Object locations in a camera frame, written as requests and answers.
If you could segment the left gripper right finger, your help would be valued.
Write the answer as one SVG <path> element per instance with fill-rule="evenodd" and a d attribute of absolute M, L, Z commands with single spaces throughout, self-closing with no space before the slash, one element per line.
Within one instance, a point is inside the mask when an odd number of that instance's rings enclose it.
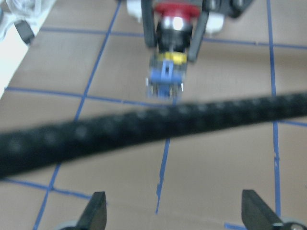
<path fill-rule="evenodd" d="M 242 191 L 241 218 L 247 230 L 280 230 L 282 220 L 251 189 Z"/>

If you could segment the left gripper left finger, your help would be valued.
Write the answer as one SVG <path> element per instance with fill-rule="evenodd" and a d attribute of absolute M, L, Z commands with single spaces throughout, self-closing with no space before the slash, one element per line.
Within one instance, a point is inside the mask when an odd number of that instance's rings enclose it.
<path fill-rule="evenodd" d="M 107 222 L 106 194 L 94 192 L 85 210 L 79 218 L 78 230 L 104 230 Z"/>

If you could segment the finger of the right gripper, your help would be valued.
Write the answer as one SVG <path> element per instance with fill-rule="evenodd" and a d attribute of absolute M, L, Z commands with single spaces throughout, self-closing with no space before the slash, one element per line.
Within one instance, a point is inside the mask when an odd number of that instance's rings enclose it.
<path fill-rule="evenodd" d="M 127 11 L 130 16 L 143 24 L 144 41 L 147 47 L 154 48 L 157 45 L 154 10 L 152 0 L 127 0 Z"/>
<path fill-rule="evenodd" d="M 189 47 L 188 60 L 190 62 L 197 60 L 205 34 L 219 33 L 226 18 L 239 18 L 251 4 L 251 0 L 203 0 L 201 14 Z"/>

